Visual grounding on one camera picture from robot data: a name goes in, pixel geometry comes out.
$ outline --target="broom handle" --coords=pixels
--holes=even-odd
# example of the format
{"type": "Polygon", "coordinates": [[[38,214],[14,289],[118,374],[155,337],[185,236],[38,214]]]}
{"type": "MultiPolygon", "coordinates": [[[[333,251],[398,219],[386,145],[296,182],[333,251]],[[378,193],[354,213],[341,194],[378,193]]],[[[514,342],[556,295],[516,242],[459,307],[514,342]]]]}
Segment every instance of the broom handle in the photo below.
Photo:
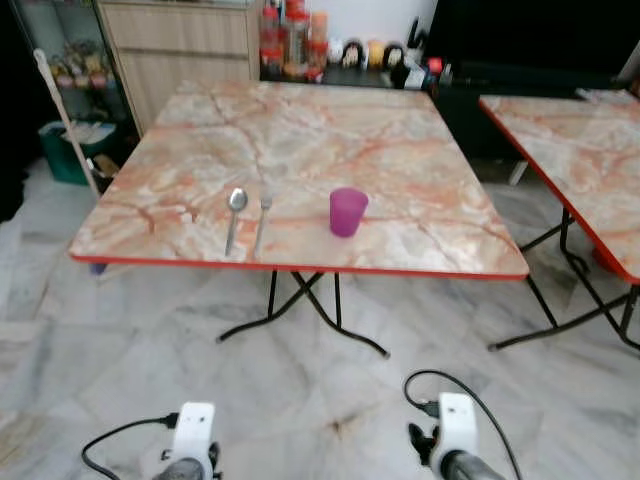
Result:
{"type": "Polygon", "coordinates": [[[93,174],[89,170],[89,166],[87,165],[87,160],[84,158],[84,154],[82,153],[82,149],[80,148],[80,144],[76,139],[76,135],[73,131],[73,127],[71,126],[71,121],[69,120],[69,116],[67,115],[67,111],[62,104],[62,97],[60,96],[60,92],[58,91],[58,87],[56,87],[56,83],[53,81],[53,76],[51,76],[51,70],[49,70],[49,64],[47,63],[47,56],[40,48],[36,48],[33,51],[33,56],[36,59],[36,63],[38,64],[38,70],[40,70],[40,74],[42,78],[44,78],[47,87],[49,88],[49,93],[51,94],[51,98],[53,102],[56,104],[58,108],[58,113],[62,118],[62,123],[67,129],[67,135],[69,135],[69,140],[71,141],[71,145],[73,146],[73,150],[78,157],[78,161],[80,162],[80,166],[82,167],[82,171],[84,172],[84,176],[89,183],[89,187],[93,191],[93,194],[96,198],[100,198],[100,192],[98,191],[98,187],[96,186],[96,182],[93,178],[93,174]]]}

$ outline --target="spoon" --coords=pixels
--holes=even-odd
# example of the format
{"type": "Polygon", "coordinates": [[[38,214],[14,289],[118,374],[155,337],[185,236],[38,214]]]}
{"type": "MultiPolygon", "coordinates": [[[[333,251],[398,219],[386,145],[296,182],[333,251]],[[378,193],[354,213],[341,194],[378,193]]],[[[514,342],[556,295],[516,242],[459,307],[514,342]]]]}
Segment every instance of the spoon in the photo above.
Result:
{"type": "Polygon", "coordinates": [[[245,209],[248,202],[249,197],[247,196],[247,192],[241,188],[234,188],[231,195],[229,195],[227,206],[229,210],[231,210],[231,223],[229,224],[229,233],[227,233],[227,246],[224,249],[225,256],[229,256],[229,253],[231,253],[231,247],[233,246],[233,240],[236,235],[238,213],[245,209]]]}
{"type": "Polygon", "coordinates": [[[258,233],[256,234],[256,245],[253,249],[253,256],[257,257],[260,253],[260,244],[262,243],[262,231],[264,230],[264,223],[267,218],[267,212],[271,208],[273,199],[269,194],[263,194],[260,198],[260,208],[262,212],[260,214],[260,223],[258,224],[258,233]]]}

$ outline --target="table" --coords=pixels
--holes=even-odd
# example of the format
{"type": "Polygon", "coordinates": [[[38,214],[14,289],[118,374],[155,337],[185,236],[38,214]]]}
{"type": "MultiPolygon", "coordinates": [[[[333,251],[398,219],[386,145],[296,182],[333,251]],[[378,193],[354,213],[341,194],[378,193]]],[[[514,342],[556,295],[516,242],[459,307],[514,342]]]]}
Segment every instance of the table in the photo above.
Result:
{"type": "Polygon", "coordinates": [[[604,314],[621,340],[640,350],[627,335],[640,291],[640,103],[614,106],[498,96],[483,96],[480,102],[564,206],[562,222],[522,251],[559,232],[561,251],[598,305],[560,326],[528,277],[551,328],[491,347],[562,333],[604,314]],[[574,221],[609,267],[631,285],[629,293],[606,303],[600,298],[587,278],[586,263],[567,248],[567,231],[574,221]],[[611,310],[622,305],[618,323],[611,310]]]}
{"type": "Polygon", "coordinates": [[[336,331],[339,273],[521,280],[528,266],[431,100],[419,92],[251,83],[185,84],[89,215],[71,256],[92,263],[272,271],[267,316],[303,295],[336,331]],[[227,197],[249,194],[225,257],[227,197]],[[370,203],[355,237],[328,228],[329,193],[353,186],[370,203]],[[253,256],[261,191],[275,194],[253,256]],[[278,271],[300,289],[274,311],[278,271]],[[314,272],[305,280],[300,272],[314,272]],[[336,321],[311,291],[334,274],[336,321]]]}

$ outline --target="purple cup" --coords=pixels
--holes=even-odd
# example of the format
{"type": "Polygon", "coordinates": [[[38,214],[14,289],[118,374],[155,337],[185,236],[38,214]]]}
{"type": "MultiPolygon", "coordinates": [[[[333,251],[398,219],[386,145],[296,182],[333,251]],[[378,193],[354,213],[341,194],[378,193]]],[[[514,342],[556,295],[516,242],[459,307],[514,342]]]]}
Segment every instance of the purple cup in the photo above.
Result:
{"type": "Polygon", "coordinates": [[[331,231],[339,237],[355,235],[369,198],[355,188],[338,188],[329,196],[331,231]]]}

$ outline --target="marble floor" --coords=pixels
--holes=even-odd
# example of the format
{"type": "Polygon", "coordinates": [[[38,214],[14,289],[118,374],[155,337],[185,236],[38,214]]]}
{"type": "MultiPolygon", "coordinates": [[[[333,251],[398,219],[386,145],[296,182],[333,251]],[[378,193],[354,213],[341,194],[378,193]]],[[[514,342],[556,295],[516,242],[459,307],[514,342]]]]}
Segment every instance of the marble floor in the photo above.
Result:
{"type": "MultiPolygon", "coordinates": [[[[487,189],[520,242],[559,220],[558,203],[531,172],[518,187],[487,189]]],[[[444,369],[482,396],[527,480],[640,478],[640,358],[603,319],[489,353],[488,342],[546,324],[523,282],[344,276],[345,326],[380,342],[389,360],[336,335],[306,301],[219,345],[216,335],[264,314],[269,275],[117,267],[92,276],[65,253],[92,205],[88,189],[53,182],[41,162],[26,203],[0,225],[3,480],[98,478],[80,461],[85,442],[188,400],[216,403],[228,479],[429,479],[406,426],[430,430],[432,421],[401,393],[419,368],[444,369]]],[[[577,227],[570,242],[590,258],[577,227]]],[[[557,243],[528,259],[560,319],[592,308],[557,243]]],[[[591,275],[608,296],[624,289],[595,265],[591,275]]],[[[295,289],[281,277],[280,299],[295,289]]],[[[331,282],[315,288],[331,305],[331,282]]],[[[456,391],[423,379],[414,394],[441,390],[456,391]]],[[[478,418],[483,457],[513,478],[498,437],[478,418]]],[[[147,479],[171,438],[142,427],[94,456],[123,480],[147,479]]]]}

